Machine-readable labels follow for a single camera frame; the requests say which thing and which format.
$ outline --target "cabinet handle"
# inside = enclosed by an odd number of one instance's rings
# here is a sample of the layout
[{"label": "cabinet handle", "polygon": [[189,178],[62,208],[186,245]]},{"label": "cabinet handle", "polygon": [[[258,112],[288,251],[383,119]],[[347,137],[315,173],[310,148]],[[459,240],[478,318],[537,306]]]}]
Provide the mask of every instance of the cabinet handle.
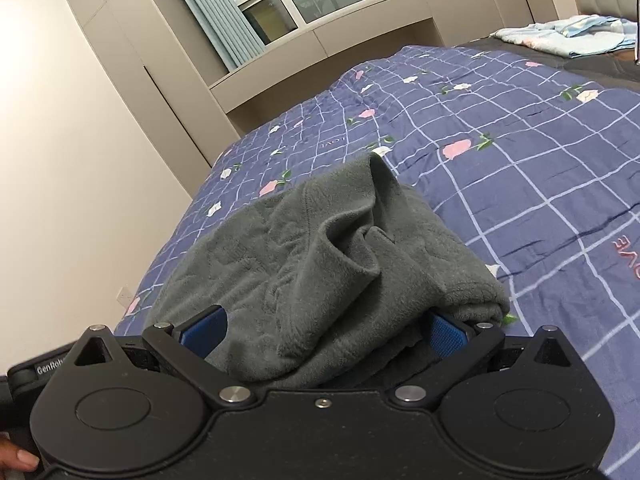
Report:
[{"label": "cabinet handle", "polygon": [[193,145],[196,147],[196,150],[198,150],[198,152],[200,153],[200,155],[202,155],[202,158],[205,160],[205,162],[207,164],[209,164],[209,166],[211,166],[211,164],[209,163],[209,161],[207,160],[207,157],[204,156],[204,153],[202,153],[202,150],[200,149],[200,147],[196,144],[196,141],[193,140],[193,137],[191,137],[191,134],[189,133],[189,131],[187,130],[187,128],[185,128],[184,124],[182,124],[182,121],[180,120],[180,117],[178,117],[178,114],[175,113],[174,108],[171,106],[171,104],[169,103],[169,101],[167,100],[167,98],[165,97],[164,93],[162,93],[162,90],[160,89],[160,87],[158,86],[158,83],[156,83],[156,80],[154,79],[154,77],[151,75],[151,72],[149,72],[149,69],[143,65],[142,68],[145,69],[146,74],[149,76],[149,79],[151,79],[151,82],[154,84],[154,86],[156,87],[156,89],[158,90],[158,93],[162,96],[162,99],[164,99],[164,102],[166,103],[166,105],[169,107],[169,110],[171,110],[171,113],[174,115],[174,117],[176,118],[176,120],[180,123],[180,126],[182,126],[182,129],[184,130],[184,132],[187,134],[187,137],[189,137],[191,139],[191,142],[193,143]]}]

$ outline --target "gray fleece fabric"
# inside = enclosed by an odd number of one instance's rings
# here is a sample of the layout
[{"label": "gray fleece fabric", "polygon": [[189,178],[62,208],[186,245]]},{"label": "gray fleece fabric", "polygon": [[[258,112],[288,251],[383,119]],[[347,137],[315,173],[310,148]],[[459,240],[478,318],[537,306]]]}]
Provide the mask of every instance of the gray fleece fabric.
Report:
[{"label": "gray fleece fabric", "polygon": [[372,153],[202,237],[147,323],[179,324],[211,304],[228,332],[207,361],[281,388],[401,383],[433,361],[418,328],[427,310],[500,321],[509,309],[485,264]]}]

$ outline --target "blue curtain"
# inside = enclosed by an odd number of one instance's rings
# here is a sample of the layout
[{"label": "blue curtain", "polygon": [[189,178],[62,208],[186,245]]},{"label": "blue curtain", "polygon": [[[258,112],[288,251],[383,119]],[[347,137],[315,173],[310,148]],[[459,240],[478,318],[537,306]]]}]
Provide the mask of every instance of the blue curtain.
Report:
[{"label": "blue curtain", "polygon": [[264,43],[233,0],[184,0],[229,70],[264,52]]}]

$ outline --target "electrical socket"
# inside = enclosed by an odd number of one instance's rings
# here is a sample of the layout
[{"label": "electrical socket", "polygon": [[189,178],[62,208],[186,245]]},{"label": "electrical socket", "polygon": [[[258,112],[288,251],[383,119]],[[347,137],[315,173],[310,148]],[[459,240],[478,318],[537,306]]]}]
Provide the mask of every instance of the electrical socket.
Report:
[{"label": "electrical socket", "polygon": [[118,295],[116,296],[116,301],[124,308],[129,308],[129,305],[133,301],[133,294],[131,293],[127,285],[124,285],[120,289]]}]

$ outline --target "human hand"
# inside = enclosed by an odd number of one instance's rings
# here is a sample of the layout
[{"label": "human hand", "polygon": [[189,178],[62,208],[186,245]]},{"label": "human hand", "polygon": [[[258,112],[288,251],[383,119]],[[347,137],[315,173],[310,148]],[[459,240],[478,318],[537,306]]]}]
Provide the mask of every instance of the human hand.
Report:
[{"label": "human hand", "polygon": [[37,468],[40,459],[16,446],[8,438],[0,434],[0,480],[4,480],[4,472],[13,469],[30,472]]}]

